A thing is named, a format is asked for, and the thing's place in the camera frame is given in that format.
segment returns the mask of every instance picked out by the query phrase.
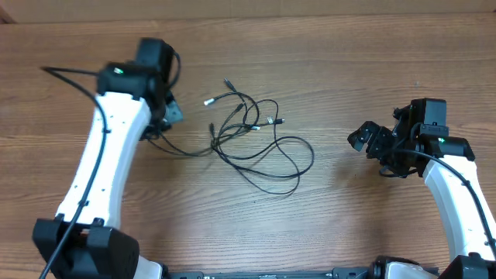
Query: black cable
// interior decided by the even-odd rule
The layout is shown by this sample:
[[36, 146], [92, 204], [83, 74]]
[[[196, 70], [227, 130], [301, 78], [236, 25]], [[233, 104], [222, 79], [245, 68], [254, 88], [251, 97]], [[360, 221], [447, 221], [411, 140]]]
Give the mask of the black cable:
[[439, 158], [436, 158], [434, 156], [416, 151], [416, 150], [406, 150], [406, 149], [393, 149], [391, 150], [393, 153], [409, 153], [409, 154], [414, 154], [420, 157], [424, 157], [429, 160], [433, 160], [436, 163], [441, 164], [443, 167], [445, 167], [448, 171], [450, 171], [452, 174], [454, 174], [456, 177], [458, 177], [462, 181], [462, 185], [467, 187], [468, 191], [470, 192], [470, 195], [472, 196], [472, 199], [474, 200], [475, 207], [477, 208], [477, 212], [479, 213], [480, 217], [480, 222], [482, 223], [482, 227], [484, 228], [484, 232], [487, 237], [487, 243], [489, 247], [492, 250], [493, 256], [496, 259], [496, 244], [494, 242], [493, 236], [491, 234], [491, 231], [489, 230], [489, 225], [487, 224], [487, 219], [486, 215], [484, 214], [484, 210], [482, 209], [481, 201], [479, 201], [479, 198], [477, 197], [477, 194], [474, 191], [474, 188], [472, 188], [472, 185], [470, 184], [470, 181], [465, 179], [461, 173], [459, 173], [457, 170], [455, 170], [453, 167], [451, 167], [449, 164], [446, 162], [440, 160]]
[[56, 67], [42, 67], [41, 69], [43, 71], [46, 71], [48, 74], [51, 74], [54, 77], [68, 83], [72, 87], [81, 91], [84, 95], [88, 96], [88, 98], [91, 99], [91, 101], [95, 104], [97, 110], [102, 115], [102, 122], [103, 122], [102, 143], [100, 145], [100, 150], [98, 151], [98, 156], [97, 156], [97, 159], [95, 161], [95, 166], [93, 167], [93, 171], [91, 172], [91, 176], [88, 180], [88, 184], [86, 185], [86, 188], [85, 188], [84, 193], [81, 197], [81, 200], [79, 201], [77, 210], [74, 213], [74, 217], [72, 218], [72, 220], [69, 223], [69, 226], [67, 227], [64, 235], [62, 236], [62, 238], [60, 239], [60, 242], [58, 243], [57, 247], [55, 248], [54, 252], [52, 253], [52, 256], [50, 256], [50, 259], [46, 262], [45, 268], [43, 268], [43, 271], [40, 275], [40, 279], [44, 279], [48, 275], [48, 272], [50, 272], [50, 268], [53, 266], [53, 264], [55, 263], [57, 258], [60, 256], [60, 253], [62, 252], [62, 249], [64, 248], [65, 243], [69, 239], [69, 236], [71, 234], [72, 229], [74, 228], [74, 226], [76, 224], [76, 221], [79, 219], [79, 216], [81, 215], [81, 212], [83, 211], [83, 208], [86, 206], [86, 201], [88, 200], [88, 195], [90, 193], [91, 186], [93, 185], [93, 181], [95, 180], [96, 174], [98, 172], [98, 167], [100, 166], [100, 163], [102, 162], [103, 150], [105, 149], [105, 142], [107, 140], [107, 133], [109, 133], [109, 131], [107, 129], [108, 128], [107, 127], [107, 118], [105, 116], [105, 112], [103, 111], [102, 106], [100, 105], [98, 100], [94, 97], [94, 95], [90, 91], [88, 91], [86, 88], [84, 88], [80, 84], [78, 84], [77, 82], [72, 81], [71, 79], [63, 76], [62, 74], [57, 73], [59, 71], [59, 72], [67, 72], [67, 73], [94, 75], [94, 72], [75, 70], [75, 69], [63, 69], [63, 68], [56, 68]]
[[[302, 139], [301, 137], [298, 137], [298, 136], [282, 136], [282, 137], [277, 138], [277, 125], [281, 124], [283, 122], [283, 120], [277, 118], [278, 117], [278, 114], [279, 114], [279, 104], [275, 100], [264, 99], [264, 100], [255, 102], [249, 95], [237, 91], [234, 88], [233, 84], [231, 82], [229, 82], [227, 79], [225, 79], [224, 82], [226, 83], [227, 87], [229, 89], [231, 89], [232, 91], [231, 92], [227, 92], [227, 93], [222, 94], [222, 95], [219, 95], [219, 96], [211, 99], [211, 100], [213, 100], [212, 102], [216, 102], [216, 101], [218, 101], [221, 98], [226, 98], [226, 97], [229, 97], [229, 96], [237, 96], [238, 98], [240, 98], [240, 100], [241, 100], [242, 103], [239, 104], [229, 114], [229, 116], [226, 118], [226, 120], [224, 121], [224, 123], [221, 125], [221, 127], [219, 129], [219, 132], [217, 134], [215, 134], [215, 129], [214, 129], [213, 124], [211, 124], [209, 126], [210, 135], [212, 137], [211, 144], [210, 144], [210, 147], [209, 148], [205, 148], [203, 150], [199, 150], [199, 151], [196, 151], [196, 152], [185, 152], [185, 151], [177, 148], [173, 143], [171, 143], [164, 134], [161, 134], [160, 137], [162, 138], [162, 140], [167, 145], [170, 146], [170, 148], [172, 148], [175, 151], [166, 150], [162, 146], [158, 146], [157, 144], [155, 144], [155, 143], [153, 143], [151, 141], [150, 142], [156, 148], [158, 148], [158, 149], [160, 149], [160, 150], [162, 150], [162, 151], [164, 151], [166, 153], [175, 155], [175, 156], [202, 157], [202, 156], [208, 156], [210, 153], [215, 152], [215, 153], [217, 153], [217, 155], [224, 162], [226, 162], [229, 166], [233, 167], [243, 178], [245, 178], [250, 184], [252, 184], [256, 188], [258, 188], [259, 190], [261, 190], [261, 191], [263, 191], [265, 193], [268, 193], [268, 194], [272, 194], [272, 195], [289, 195], [289, 194], [292, 194], [298, 188], [298, 186], [300, 184], [301, 176], [304, 173], [306, 173], [308, 170], [310, 170], [310, 168], [314, 164], [314, 161], [315, 161], [315, 151], [313, 150], [312, 145], [308, 141], [306, 141], [305, 139]], [[246, 101], [248, 101], [248, 102], [251, 103], [250, 107], [248, 107], [248, 104], [246, 103]], [[259, 119], [260, 119], [260, 108], [259, 108], [259, 104], [262, 103], [262, 102], [271, 102], [271, 103], [273, 103], [275, 105], [276, 112], [275, 112], [274, 123], [261, 123], [261, 124], [258, 124]], [[244, 115], [243, 115], [242, 122], [241, 123], [232, 124], [232, 125], [227, 125], [229, 123], [229, 121], [241, 109], [243, 109], [243, 108], [245, 108], [244, 109], [245, 112], [244, 112]], [[252, 109], [254, 109], [256, 111], [256, 115], [255, 115], [255, 119], [253, 120], [253, 122], [249, 124], [246, 121], [247, 121], [248, 115], [250, 114], [250, 111]], [[233, 139], [235, 139], [235, 138], [237, 138], [239, 136], [246, 135], [247, 133], [251, 132], [253, 128], [259, 129], [260, 127], [269, 126], [269, 125], [273, 125], [274, 126], [274, 131], [273, 131], [273, 133], [274, 133], [274, 140], [269, 145], [267, 145], [265, 148], [263, 148], [261, 151], [256, 152], [255, 154], [252, 154], [252, 155], [249, 155], [249, 156], [240, 157], [240, 156], [233, 156], [233, 155], [228, 154], [228, 153], [226, 153], [226, 152], [224, 152], [222, 150], [222, 144], [223, 143], [225, 143], [225, 142], [227, 142], [229, 140], [233, 140]], [[283, 149], [281, 148], [281, 146], [279, 144], [279, 142], [281, 142], [283, 140], [298, 140], [298, 141], [304, 143], [308, 147], [308, 149], [310, 150], [310, 152], [312, 154], [312, 159], [311, 159], [310, 164], [304, 170], [300, 170], [298, 168], [298, 165], [294, 162], [294, 160], [283, 151]], [[233, 162], [234, 160], [250, 160], [250, 159], [253, 159], [253, 158], [258, 157], [258, 156], [262, 156], [262, 159], [263, 159], [274, 148], [277, 148], [279, 150], [279, 152], [281, 152], [284, 155], [284, 157], [286, 157], [286, 159], [291, 162], [291, 164], [293, 165], [293, 167], [296, 170], [295, 173], [293, 173], [293, 174], [287, 174], [287, 175], [269, 174], [269, 173], [265, 173], [265, 172], [262, 172], [262, 171], [254, 170], [254, 169], [249, 168], [249, 167], [242, 167], [242, 166], [240, 166], [240, 165], [238, 165], [238, 164], [236, 164], [236, 163]], [[262, 177], [268, 177], [268, 178], [274, 178], [274, 179], [292, 179], [292, 178], [297, 178], [297, 182], [296, 182], [296, 185], [292, 189], [290, 189], [289, 191], [284, 191], [284, 192], [268, 191], [268, 190], [263, 189], [259, 185], [255, 184], [254, 182], [252, 182], [244, 174], [244, 172], [249, 172], [249, 173], [252, 173], [252, 174], [260, 175]]]
[[413, 141], [415, 132], [417, 132], [417, 128], [420, 127], [421, 124], [421, 122], [413, 124], [412, 129], [410, 129], [410, 141]]
[[177, 81], [179, 81], [179, 75], [181, 74], [181, 56], [179, 56], [179, 53], [177, 52], [174, 52], [174, 56], [176, 57], [176, 61], [177, 61], [177, 70], [176, 70], [176, 75], [169, 83], [169, 90], [171, 90], [172, 87], [176, 85]]
[[382, 177], [401, 177], [401, 178], [406, 178], [408, 175], [410, 175], [410, 174], [416, 174], [418, 172], [417, 169], [413, 169], [413, 170], [408, 171], [408, 173], [407, 174], [404, 174], [404, 175], [386, 174], [386, 171], [389, 171], [389, 170], [390, 170], [390, 166], [384, 166], [383, 168], [381, 168], [379, 170], [379, 175], [382, 176]]

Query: wood grain surface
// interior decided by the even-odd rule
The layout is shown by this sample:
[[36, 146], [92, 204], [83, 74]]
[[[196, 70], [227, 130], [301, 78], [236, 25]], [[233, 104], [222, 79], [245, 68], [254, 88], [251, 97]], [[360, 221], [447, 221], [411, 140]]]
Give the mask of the wood grain surface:
[[[36, 218], [51, 218], [74, 178], [93, 107], [39, 66], [98, 70], [134, 57], [140, 37], [182, 56], [174, 89], [184, 121], [167, 136], [186, 150], [208, 145], [208, 124], [238, 104], [203, 100], [229, 78], [256, 99], [279, 102], [280, 136], [303, 136], [314, 167], [288, 198], [264, 194], [218, 157], [175, 160], [140, 143], [124, 194], [122, 231], [142, 255], [173, 271], [327, 270], [377, 255], [449, 263], [436, 204], [419, 177], [386, 179], [346, 141], [364, 121], [394, 124], [413, 98], [448, 102], [452, 136], [469, 140], [480, 185], [496, 209], [496, 15], [371, 15], [0, 26], [0, 277], [37, 277]], [[74, 76], [89, 88], [95, 81]], [[274, 114], [269, 105], [262, 116]], [[250, 154], [269, 129], [226, 147]], [[308, 151], [284, 147], [305, 166]], [[280, 155], [256, 167], [292, 172]], [[257, 179], [283, 190], [293, 181]]]
[[0, 0], [18, 23], [493, 12], [496, 0]]

